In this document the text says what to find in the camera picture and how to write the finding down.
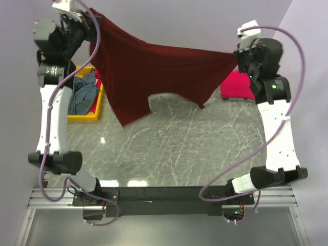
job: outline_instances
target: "wall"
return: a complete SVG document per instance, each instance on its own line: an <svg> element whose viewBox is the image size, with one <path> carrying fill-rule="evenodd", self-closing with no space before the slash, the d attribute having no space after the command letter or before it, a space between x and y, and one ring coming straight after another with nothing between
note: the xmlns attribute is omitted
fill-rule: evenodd
<svg viewBox="0 0 328 246"><path fill-rule="evenodd" d="M306 79L302 95L292 113L294 143L301 165L309 177L293 185L302 219L311 245L327 245L328 215L328 19L326 0L294 0L281 27L290 30L300 41L306 56ZM280 74L287 77L295 91L300 72L299 54L286 37Z"/></svg>
<svg viewBox="0 0 328 246"><path fill-rule="evenodd" d="M40 130L35 15L26 0L0 1L0 238L14 245L37 168L27 162Z"/></svg>
<svg viewBox="0 0 328 246"><path fill-rule="evenodd" d="M30 0L40 17L58 19L50 0ZM256 19L278 26L292 0L85 0L130 34L149 43L232 52L238 43L236 29ZM263 31L273 36L273 32ZM84 44L73 61L80 65L88 55Z"/></svg>

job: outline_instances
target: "red cloth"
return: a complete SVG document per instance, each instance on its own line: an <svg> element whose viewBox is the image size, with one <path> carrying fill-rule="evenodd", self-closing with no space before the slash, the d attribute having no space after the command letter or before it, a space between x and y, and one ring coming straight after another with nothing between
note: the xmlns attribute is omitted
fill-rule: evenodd
<svg viewBox="0 0 328 246"><path fill-rule="evenodd" d="M100 74L98 71L94 71L94 75L96 76L96 79L98 80L97 83L96 83L96 86L98 89L100 89L101 87L101 77L100 77ZM95 113L96 112L96 108L97 108L97 102L98 102L98 97L99 95L96 96L91 108L89 109L89 112L93 112Z"/></svg>
<svg viewBox="0 0 328 246"><path fill-rule="evenodd" d="M248 78L247 74L232 71L221 84L221 97L224 99L242 98L255 100L250 85L250 78Z"/></svg>
<svg viewBox="0 0 328 246"><path fill-rule="evenodd" d="M100 30L100 48L92 64L122 126L151 113L148 97L156 93L176 93L203 108L237 66L230 53L148 44L105 17Z"/></svg>

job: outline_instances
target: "gray floor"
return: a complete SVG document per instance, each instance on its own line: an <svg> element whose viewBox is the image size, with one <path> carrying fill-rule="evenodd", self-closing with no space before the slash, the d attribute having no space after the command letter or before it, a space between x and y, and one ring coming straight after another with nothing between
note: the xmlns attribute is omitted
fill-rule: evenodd
<svg viewBox="0 0 328 246"><path fill-rule="evenodd" d="M68 125L71 150L84 167L108 186L204 185L264 140L254 102L222 100L215 91L204 109L177 95L154 95L152 114L125 128L106 97L99 121ZM266 153L241 164L215 184L265 165ZM51 177L49 187L63 180Z"/></svg>

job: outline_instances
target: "yellow bin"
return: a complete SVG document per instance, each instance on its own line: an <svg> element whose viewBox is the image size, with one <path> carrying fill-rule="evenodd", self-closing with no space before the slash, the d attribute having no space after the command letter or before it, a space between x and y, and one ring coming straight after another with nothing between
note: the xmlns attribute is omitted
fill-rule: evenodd
<svg viewBox="0 0 328 246"><path fill-rule="evenodd" d="M94 67L92 67L92 66L87 66L87 67L83 68L81 71L79 71L75 76L82 77L85 74L89 74L91 69L93 69L93 68ZM101 84L100 92L98 94L96 111L94 113L88 112L86 115L68 115L67 116L68 121L96 121L96 120L99 120L101 99L102 99L103 95L104 95L104 86L103 86L103 84Z"/></svg>

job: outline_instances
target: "cable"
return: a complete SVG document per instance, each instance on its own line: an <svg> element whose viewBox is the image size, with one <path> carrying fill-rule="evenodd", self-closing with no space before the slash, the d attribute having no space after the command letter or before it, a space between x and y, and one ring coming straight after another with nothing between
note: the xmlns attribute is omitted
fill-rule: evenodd
<svg viewBox="0 0 328 246"><path fill-rule="evenodd" d="M248 27L248 28L244 28L241 30L241 32L245 32L245 31L249 31L249 30L253 30L253 29L271 29L271 30L276 30L279 31L285 35L287 35L296 45L298 52L300 54L301 57L301 76L300 76L300 80L299 80L299 84L296 90L296 94L294 99L291 102L291 105L289 106L289 109L287 110L285 116L288 117L290 116L300 94L303 88L303 84L304 84L304 78L305 78L305 56L304 56L304 52L303 49L300 45L300 43L298 42L298 40L291 35L289 32L287 32L284 29L281 29L279 27L272 27L272 26L256 26L256 27ZM239 162L235 163L234 165L228 167L227 169L225 169L222 173L218 174L217 176L215 176L213 179L211 179L199 192L199 198L203 201L210 201L210 202L214 202L214 201L226 201L229 199L233 199L236 197L240 197L240 196L244 196L244 195L249 195L252 192L245 192L245 193L241 193L241 194L237 194L237 195L233 195L233 196L229 196L229 197L223 197L223 198L219 198L219 199L207 199L203 197L203 193L204 191L211 185L213 184L215 181L217 181L220 177L222 177L224 174L226 174L227 172L231 171L232 169L234 169L235 167L239 166L240 164L242 164L243 162L245 162L246 160L252 158L253 156L257 155L260 151L262 151L264 148L266 148L280 133L280 131L282 130L283 126L285 125L287 120L282 120L280 126L278 127L277 131L275 132L275 134L273 134L273 136L266 142L264 143L261 147L259 147L257 150L255 150L253 153L251 153L250 155L244 157L242 160L240 160ZM253 210L256 210L256 207L258 206L258 202L256 202L255 207ZM249 218L249 216L253 214L252 212L243 220L246 220L247 218Z"/></svg>
<svg viewBox="0 0 328 246"><path fill-rule="evenodd" d="M61 193L61 195L58 197L58 198L51 198L48 196L48 194L46 193L45 191L45 188L43 186L43 177L44 177L44 168L45 168L45 164L46 164L46 158L47 158L47 155L49 153L49 140L50 140L50 127L51 127L51 110L52 110L52 105L53 105L53 102L55 100L55 97L58 93L58 91L60 90L60 88L70 79L72 78L76 73L78 73L79 71L81 71L85 66L87 66L91 60L94 58L94 56L96 55L97 51L98 51L98 48L99 48L99 45L100 45L100 26L98 24L98 21L95 17L95 15L92 13L92 11L88 8L88 6L83 2L83 0L77 0L78 3L80 3L84 8L85 10L88 12L88 14L90 15L92 21L94 22L94 25L95 25L95 28L96 28L96 32L97 32L97 42L96 42L96 47L93 51L93 53L91 54L91 56L89 57L89 59L80 67L78 68L77 70L75 70L74 72L72 72L71 74L69 74L67 77L65 77L59 84L58 86L54 89L53 93L51 94L50 98L49 98L49 103L48 103L48 110L47 110L47 122L46 122L46 146L45 146L45 151L44 151L44 154L43 154L43 158L42 158L42 162L41 162L41 166L40 166L40 170L39 170L39 177L38 177L38 184L39 184L39 187L40 187L40 191L41 193L43 194L43 196L48 199L49 201L60 201L63 197L64 197L64 194L66 192L66 187L67 187L67 182L68 181L71 181L75 186L77 186L78 188L80 188L86 195L94 198L94 199L99 199L99 200L103 200L103 201L106 201L106 202L109 202L113 205L115 205L116 209L117 209L117 212L116 212L116 215L115 217L107 222L107 223L103 223L103 224L95 224L95 223L91 223L90 221L86 221L86 223L92 225L92 226L106 226L108 224L111 224L112 222L114 222L118 217L119 217L119 207L118 205L111 201L111 200L108 200L108 199L105 199L105 198L102 198L102 197L98 197L98 196L95 196L95 195L92 195L90 193L88 193L86 190L82 189L74 180L72 180L70 177L67 177L65 178L64 180L64 187L63 187L63 191Z"/></svg>

